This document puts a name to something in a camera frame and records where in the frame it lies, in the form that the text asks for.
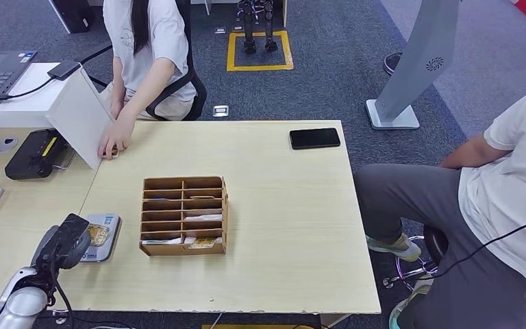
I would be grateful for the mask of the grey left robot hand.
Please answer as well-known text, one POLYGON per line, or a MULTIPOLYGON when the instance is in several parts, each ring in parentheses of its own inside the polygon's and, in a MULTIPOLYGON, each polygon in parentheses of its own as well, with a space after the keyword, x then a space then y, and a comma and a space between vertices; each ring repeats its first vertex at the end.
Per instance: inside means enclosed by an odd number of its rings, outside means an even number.
POLYGON ((51 226, 41 238, 30 267, 51 282, 57 280, 62 269, 75 267, 90 245, 90 235, 86 228, 77 233, 62 226, 51 226))

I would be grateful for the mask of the person's left hand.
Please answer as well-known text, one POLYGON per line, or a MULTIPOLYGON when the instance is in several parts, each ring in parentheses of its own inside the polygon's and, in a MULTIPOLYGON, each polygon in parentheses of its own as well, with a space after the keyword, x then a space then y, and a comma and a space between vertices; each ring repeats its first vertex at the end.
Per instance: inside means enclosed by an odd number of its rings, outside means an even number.
POLYGON ((109 127, 101 139, 98 156, 112 159, 112 150, 123 151, 129 145, 132 132, 136 123, 136 114, 122 111, 113 126, 109 127))

